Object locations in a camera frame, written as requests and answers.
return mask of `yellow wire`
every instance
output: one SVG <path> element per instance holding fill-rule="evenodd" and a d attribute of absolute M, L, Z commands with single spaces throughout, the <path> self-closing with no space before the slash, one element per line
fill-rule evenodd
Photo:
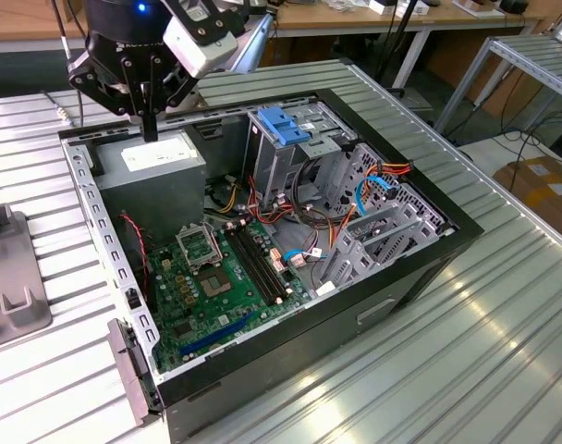
<path fill-rule="evenodd" d="M 222 208 L 221 210 L 217 210 L 217 212 L 221 215 L 225 214 L 225 213 L 229 213 L 231 211 L 232 208 L 234 208 L 234 203 L 236 202 L 236 190 L 238 189 L 238 185 L 234 185 L 234 188 L 232 189 L 232 195 L 229 196 L 229 202 L 227 203 L 227 205 Z"/>

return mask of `workbench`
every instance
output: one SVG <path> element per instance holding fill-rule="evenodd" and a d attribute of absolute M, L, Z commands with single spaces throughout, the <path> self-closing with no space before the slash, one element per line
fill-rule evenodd
<path fill-rule="evenodd" d="M 304 37 L 383 33 L 388 32 L 391 18 L 391 15 L 379 15 L 367 7 L 339 12 L 322 3 L 311 6 L 285 3 L 279 9 L 276 31 L 271 34 L 275 37 Z M 531 11 L 526 11 L 523 16 L 506 14 L 504 17 L 475 18 L 454 6 L 452 0 L 442 0 L 442 5 L 430 8 L 426 16 L 410 18 L 406 31 L 416 34 L 393 86 L 404 87 L 432 31 L 519 27 L 521 34 L 530 34 L 542 18 Z M 83 10 L 79 20 L 85 26 Z M 395 27 L 399 22 L 396 17 Z M 71 47 L 83 47 L 73 21 L 66 25 L 66 33 Z M 0 53 L 62 49 L 58 35 L 53 20 L 0 11 Z"/>
<path fill-rule="evenodd" d="M 210 105 L 332 88 L 485 230 L 420 299 L 190 443 L 562 443 L 562 238 L 354 66 L 215 74 Z M 55 99 L 77 119 L 73 92 Z M 86 124 L 115 117 L 86 99 Z M 119 314 L 41 95 L 0 99 L 0 203 L 29 219 L 53 324 L 0 347 L 0 442 L 166 443 L 134 426 Z"/>

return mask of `open computer tower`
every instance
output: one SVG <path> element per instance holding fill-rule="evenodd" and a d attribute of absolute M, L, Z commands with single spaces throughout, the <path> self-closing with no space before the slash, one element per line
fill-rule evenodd
<path fill-rule="evenodd" d="M 196 434 L 413 301 L 482 233 L 329 90 L 60 133 L 138 424 Z"/>

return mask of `green circuit board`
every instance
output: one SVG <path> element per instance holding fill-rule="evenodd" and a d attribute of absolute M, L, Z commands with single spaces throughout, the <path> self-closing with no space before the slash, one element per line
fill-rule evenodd
<path fill-rule="evenodd" d="M 253 221 L 245 229 L 261 243 L 263 257 L 271 264 L 268 251 L 274 245 L 263 226 Z M 152 285 L 155 286 L 156 300 L 152 315 L 160 331 L 155 358 L 161 373 L 177 368 L 310 300 L 299 279 L 289 272 L 285 273 L 285 277 L 279 275 L 278 278 L 286 289 L 290 289 L 290 294 L 283 303 L 267 306 L 228 244 L 224 231 L 215 231 L 214 237 L 223 256 L 221 265 L 208 265 L 195 275 L 190 272 L 176 242 L 148 254 L 148 261 L 155 272 Z M 197 244 L 198 248 L 204 248 L 203 243 Z M 189 255 L 193 254 L 190 246 Z M 185 346 L 202 345 L 198 341 L 210 335 L 224 336 L 196 351 L 185 353 L 188 350 Z"/>

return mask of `metal shelf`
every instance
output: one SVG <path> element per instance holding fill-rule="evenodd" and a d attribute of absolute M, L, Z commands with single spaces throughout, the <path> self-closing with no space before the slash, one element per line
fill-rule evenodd
<path fill-rule="evenodd" d="M 435 123 L 435 129 L 442 132 L 453 116 L 459 103 L 483 67 L 490 53 L 497 54 L 507 63 L 502 64 L 481 93 L 480 102 L 496 86 L 509 64 L 521 69 L 543 85 L 562 95 L 562 43 L 549 35 L 517 35 L 493 37 L 484 42 L 468 71 L 454 91 L 443 113 Z"/>

